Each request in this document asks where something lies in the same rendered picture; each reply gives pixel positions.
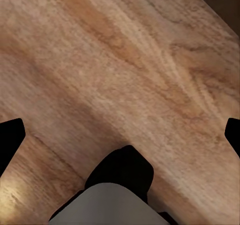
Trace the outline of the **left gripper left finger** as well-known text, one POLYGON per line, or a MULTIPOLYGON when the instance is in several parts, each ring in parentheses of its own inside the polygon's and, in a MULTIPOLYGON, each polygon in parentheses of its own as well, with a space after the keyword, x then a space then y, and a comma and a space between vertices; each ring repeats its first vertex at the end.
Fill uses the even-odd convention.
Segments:
POLYGON ((26 136, 21 118, 0 123, 0 177, 26 136))

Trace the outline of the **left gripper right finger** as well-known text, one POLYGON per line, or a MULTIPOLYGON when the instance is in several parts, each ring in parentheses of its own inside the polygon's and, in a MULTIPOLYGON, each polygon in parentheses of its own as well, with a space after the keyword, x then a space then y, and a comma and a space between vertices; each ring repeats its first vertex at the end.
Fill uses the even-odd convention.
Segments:
POLYGON ((224 135, 240 157, 240 119, 229 118, 224 135))

